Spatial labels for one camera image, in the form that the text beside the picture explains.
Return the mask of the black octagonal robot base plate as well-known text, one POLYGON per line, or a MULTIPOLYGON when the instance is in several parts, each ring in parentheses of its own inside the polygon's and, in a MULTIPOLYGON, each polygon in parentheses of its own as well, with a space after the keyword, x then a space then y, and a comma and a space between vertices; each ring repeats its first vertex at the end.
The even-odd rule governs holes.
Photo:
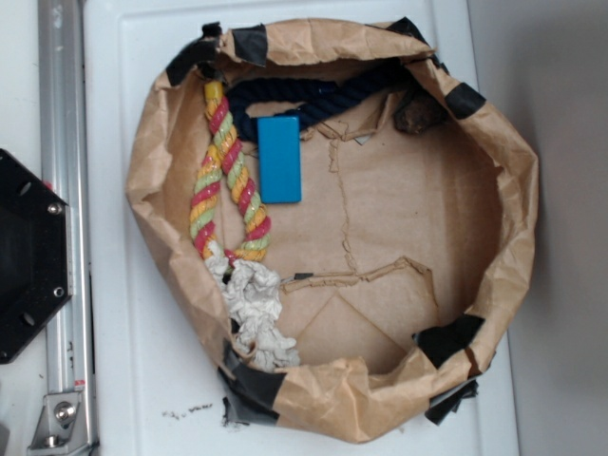
POLYGON ((1 151, 1 363, 13 362, 70 298, 66 203, 1 151))

